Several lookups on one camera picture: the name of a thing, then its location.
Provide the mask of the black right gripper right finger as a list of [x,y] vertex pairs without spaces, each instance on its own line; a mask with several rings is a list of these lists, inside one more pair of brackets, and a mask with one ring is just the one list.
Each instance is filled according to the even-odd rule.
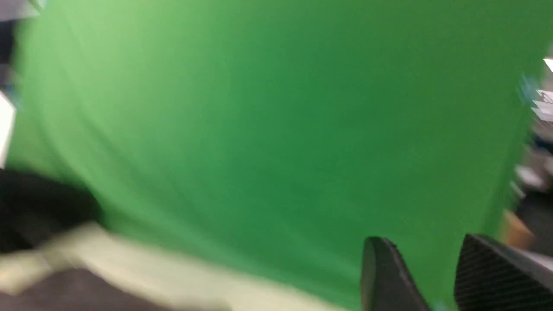
[[455,273],[459,311],[550,311],[552,271],[488,236],[464,237]]

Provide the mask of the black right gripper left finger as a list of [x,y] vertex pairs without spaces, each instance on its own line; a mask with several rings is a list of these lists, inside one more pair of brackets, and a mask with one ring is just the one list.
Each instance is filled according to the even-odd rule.
[[429,311],[395,244],[365,239],[361,272],[362,311]]

